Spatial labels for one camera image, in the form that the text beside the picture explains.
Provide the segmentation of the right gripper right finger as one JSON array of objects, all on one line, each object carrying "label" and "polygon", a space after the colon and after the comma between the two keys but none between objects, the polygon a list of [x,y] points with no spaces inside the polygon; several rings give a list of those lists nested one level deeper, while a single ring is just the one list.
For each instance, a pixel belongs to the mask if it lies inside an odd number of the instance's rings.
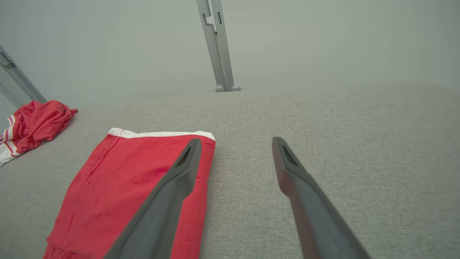
[{"label": "right gripper right finger", "polygon": [[272,139],[281,191],[289,198],[305,259],[369,259],[340,213],[332,205],[281,137]]}]

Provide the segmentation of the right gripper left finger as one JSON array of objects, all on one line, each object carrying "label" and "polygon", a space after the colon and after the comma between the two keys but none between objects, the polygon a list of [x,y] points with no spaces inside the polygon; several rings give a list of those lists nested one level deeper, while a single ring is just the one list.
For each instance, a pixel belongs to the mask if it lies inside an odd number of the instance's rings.
[{"label": "right gripper left finger", "polygon": [[183,201],[194,190],[202,142],[192,139],[105,255],[106,259],[169,259]]}]

